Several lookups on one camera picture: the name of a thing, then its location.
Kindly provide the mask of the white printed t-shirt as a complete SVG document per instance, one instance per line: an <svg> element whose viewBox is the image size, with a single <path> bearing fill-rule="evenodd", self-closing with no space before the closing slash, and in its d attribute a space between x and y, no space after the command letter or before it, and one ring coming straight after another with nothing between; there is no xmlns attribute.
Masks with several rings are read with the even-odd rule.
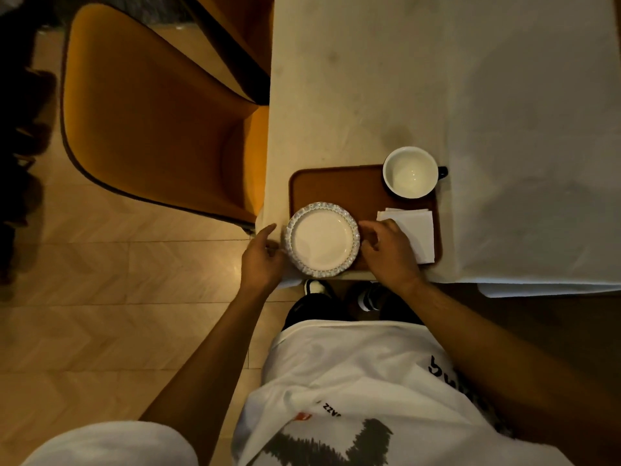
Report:
<svg viewBox="0 0 621 466"><path fill-rule="evenodd" d="M425 326L305 321L282 330L231 438L235 466L573 466L516 439ZM22 466L198 466L171 427L111 421L51 438Z"/></svg>

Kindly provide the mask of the dark furniture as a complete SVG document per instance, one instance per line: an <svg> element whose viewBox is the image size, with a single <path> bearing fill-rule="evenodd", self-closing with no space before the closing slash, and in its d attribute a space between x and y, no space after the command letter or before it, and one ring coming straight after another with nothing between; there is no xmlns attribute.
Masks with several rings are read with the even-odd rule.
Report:
<svg viewBox="0 0 621 466"><path fill-rule="evenodd" d="M57 78L34 69L32 57L52 13L52 0L0 0L0 287L12 279L16 230L40 200L29 168L50 141L51 127L36 120Z"/></svg>

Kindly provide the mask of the white tablecloth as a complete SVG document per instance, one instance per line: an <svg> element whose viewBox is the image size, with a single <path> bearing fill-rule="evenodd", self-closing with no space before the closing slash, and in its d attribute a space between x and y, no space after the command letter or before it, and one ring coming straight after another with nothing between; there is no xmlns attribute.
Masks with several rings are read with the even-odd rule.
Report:
<svg viewBox="0 0 621 466"><path fill-rule="evenodd" d="M439 187L438 283L621 289L613 0L275 0L265 202L298 170L413 145Z"/></svg>

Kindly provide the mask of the black and white shoe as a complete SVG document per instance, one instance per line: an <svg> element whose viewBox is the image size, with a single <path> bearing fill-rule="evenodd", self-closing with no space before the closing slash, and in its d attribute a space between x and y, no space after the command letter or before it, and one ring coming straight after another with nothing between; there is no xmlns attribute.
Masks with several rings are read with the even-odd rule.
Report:
<svg viewBox="0 0 621 466"><path fill-rule="evenodd" d="M364 312L380 312L390 299L392 292L379 282L369 282L356 298L357 305Z"/></svg>
<svg viewBox="0 0 621 466"><path fill-rule="evenodd" d="M305 280L303 282L305 296L310 294L323 294L332 299L336 299L337 295L332 286L323 280Z"/></svg>

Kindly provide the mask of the orange upholstered chair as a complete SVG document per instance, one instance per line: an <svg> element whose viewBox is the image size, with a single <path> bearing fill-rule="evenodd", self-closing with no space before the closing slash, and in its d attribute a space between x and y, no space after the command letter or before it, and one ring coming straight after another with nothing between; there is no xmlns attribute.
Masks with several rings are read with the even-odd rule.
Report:
<svg viewBox="0 0 621 466"><path fill-rule="evenodd" d="M66 35L60 127L90 181L249 234L263 207L268 105L238 95L157 33L106 4Z"/></svg>
<svg viewBox="0 0 621 466"><path fill-rule="evenodd" d="M269 104L275 0L180 0L244 94Z"/></svg>

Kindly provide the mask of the white folded paper napkin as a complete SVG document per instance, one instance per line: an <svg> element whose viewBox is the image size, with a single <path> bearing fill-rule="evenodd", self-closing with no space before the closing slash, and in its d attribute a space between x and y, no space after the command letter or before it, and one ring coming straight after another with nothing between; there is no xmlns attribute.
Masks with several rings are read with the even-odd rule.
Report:
<svg viewBox="0 0 621 466"><path fill-rule="evenodd" d="M419 265L436 262L433 214L429 209L387 208L377 212L377 220L392 219L405 233Z"/></svg>

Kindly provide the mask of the person's right hand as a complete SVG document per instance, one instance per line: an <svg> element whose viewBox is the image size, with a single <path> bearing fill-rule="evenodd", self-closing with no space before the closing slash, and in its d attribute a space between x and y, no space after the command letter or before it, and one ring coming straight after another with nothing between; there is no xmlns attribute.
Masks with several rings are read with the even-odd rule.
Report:
<svg viewBox="0 0 621 466"><path fill-rule="evenodd" d="M403 250L361 253L377 281L401 298L419 296L427 288L405 234Z"/></svg>

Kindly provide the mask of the black trousers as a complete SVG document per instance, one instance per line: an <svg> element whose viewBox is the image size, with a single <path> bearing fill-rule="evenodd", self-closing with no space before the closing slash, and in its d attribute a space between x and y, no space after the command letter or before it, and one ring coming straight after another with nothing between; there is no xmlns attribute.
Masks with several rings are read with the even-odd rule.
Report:
<svg viewBox="0 0 621 466"><path fill-rule="evenodd" d="M295 324L319 321L392 321L418 324L424 323L420 317L398 296L390 293L379 309L365 311L355 298L342 301L323 293L312 293L301 297L289 310L282 330Z"/></svg>

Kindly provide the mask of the person's right forearm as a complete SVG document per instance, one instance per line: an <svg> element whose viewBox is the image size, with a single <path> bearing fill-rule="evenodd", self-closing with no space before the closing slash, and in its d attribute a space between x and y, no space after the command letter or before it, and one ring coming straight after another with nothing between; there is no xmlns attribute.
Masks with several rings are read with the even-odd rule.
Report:
<svg viewBox="0 0 621 466"><path fill-rule="evenodd" d="M621 466L621 401L595 378L419 278L389 287L517 438L554 446L576 466Z"/></svg>

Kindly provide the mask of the person's left forearm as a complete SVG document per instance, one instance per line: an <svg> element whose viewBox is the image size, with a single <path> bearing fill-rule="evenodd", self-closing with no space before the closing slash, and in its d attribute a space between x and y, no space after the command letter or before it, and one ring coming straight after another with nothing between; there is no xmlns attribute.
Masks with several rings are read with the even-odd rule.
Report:
<svg viewBox="0 0 621 466"><path fill-rule="evenodd" d="M171 427L209 466L253 332L275 284L243 283L221 318L141 416Z"/></svg>

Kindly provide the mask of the brown serving tray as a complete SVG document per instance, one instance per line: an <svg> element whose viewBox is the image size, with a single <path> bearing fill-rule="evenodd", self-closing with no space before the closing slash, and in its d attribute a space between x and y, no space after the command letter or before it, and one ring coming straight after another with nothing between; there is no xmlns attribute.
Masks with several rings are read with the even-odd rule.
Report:
<svg viewBox="0 0 621 466"><path fill-rule="evenodd" d="M440 217L436 192L418 199L404 199L393 194L383 182L383 166L371 164L332 168L306 169L295 172L289 180L289 216L311 203L337 204L359 220L376 220L385 208L428 209L433 218L434 260L443 257Z"/></svg>

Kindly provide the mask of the black and white right shoe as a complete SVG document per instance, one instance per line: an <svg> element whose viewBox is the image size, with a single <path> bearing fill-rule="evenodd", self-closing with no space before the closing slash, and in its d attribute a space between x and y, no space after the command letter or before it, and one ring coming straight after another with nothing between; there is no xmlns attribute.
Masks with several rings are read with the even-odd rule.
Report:
<svg viewBox="0 0 621 466"><path fill-rule="evenodd" d="M390 299L392 292L379 282L369 282L356 298L357 305L364 312L380 312Z"/></svg>

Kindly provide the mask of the black and white left shoe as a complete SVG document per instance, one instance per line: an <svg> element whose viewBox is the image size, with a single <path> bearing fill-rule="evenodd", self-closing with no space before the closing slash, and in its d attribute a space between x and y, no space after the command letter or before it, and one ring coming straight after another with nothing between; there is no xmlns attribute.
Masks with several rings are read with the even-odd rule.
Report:
<svg viewBox="0 0 621 466"><path fill-rule="evenodd" d="M305 280L303 282L305 296L310 294L323 294L332 299L336 299L337 295L332 286L323 280Z"/></svg>

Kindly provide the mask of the white plate with patterned rim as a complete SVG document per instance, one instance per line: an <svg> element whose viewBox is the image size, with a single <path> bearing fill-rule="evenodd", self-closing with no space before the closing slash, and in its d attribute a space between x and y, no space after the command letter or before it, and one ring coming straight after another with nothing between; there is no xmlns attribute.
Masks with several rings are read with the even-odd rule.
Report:
<svg viewBox="0 0 621 466"><path fill-rule="evenodd" d="M295 212L284 229L284 250L306 276L323 280L350 269L360 251L358 223L344 208L315 202Z"/></svg>

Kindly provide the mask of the person's left hand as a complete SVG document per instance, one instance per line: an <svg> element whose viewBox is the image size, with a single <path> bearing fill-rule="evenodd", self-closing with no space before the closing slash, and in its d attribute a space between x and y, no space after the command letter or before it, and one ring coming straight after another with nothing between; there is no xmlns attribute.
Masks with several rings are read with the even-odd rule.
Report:
<svg viewBox="0 0 621 466"><path fill-rule="evenodd" d="M266 301L282 281L289 258L279 243L276 249L256 247L255 237L242 255L239 293Z"/></svg>

